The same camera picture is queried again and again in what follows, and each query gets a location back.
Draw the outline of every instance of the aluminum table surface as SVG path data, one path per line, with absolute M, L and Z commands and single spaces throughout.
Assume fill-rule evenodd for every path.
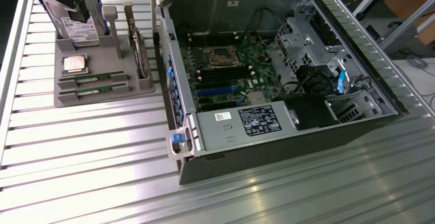
M 123 1 L 155 72 L 149 0 L 102 0 L 119 11 L 122 34 Z M 378 55 L 346 10 L 324 1 Z M 408 116 L 342 147 L 178 186 L 158 84 L 142 98 L 54 108 L 53 40 L 41 5 L 18 0 L 0 73 L 0 223 L 435 221 L 435 123 L 381 59 L 373 65 Z

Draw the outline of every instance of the blue pcie slot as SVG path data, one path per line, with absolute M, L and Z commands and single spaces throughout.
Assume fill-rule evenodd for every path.
M 216 95 L 216 94 L 224 94 L 224 93 L 233 93 L 237 89 L 238 85 L 224 87 L 224 88 L 214 88 L 214 89 L 205 89 L 198 90 L 196 92 L 196 96 L 206 96 L 206 95 Z

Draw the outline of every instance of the gray plastic stand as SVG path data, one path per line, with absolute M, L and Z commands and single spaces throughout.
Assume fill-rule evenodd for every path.
M 146 50 L 141 46 L 142 64 L 147 71 L 143 79 L 137 78 L 135 60 L 133 49 L 129 46 L 127 35 L 115 35 L 114 20 L 117 19 L 115 8 L 111 6 L 102 7 L 102 15 L 110 23 L 110 35 L 99 36 L 98 46 L 74 47 L 70 39 L 55 39 L 54 50 L 54 106 L 73 106 L 93 103 L 105 100 L 117 100 L 122 97 L 150 93 L 154 91 L 154 85 L 150 75 Z M 86 57 L 86 72 L 74 75 L 62 74 L 63 57 L 83 55 Z M 77 77 L 102 74 L 109 72 L 122 73 L 111 74 L 107 80 L 75 82 Z M 77 96 L 75 93 L 59 94 L 69 91 L 79 91 L 82 89 L 97 88 L 109 85 L 125 84 L 115 86 L 111 92 L 93 93 Z

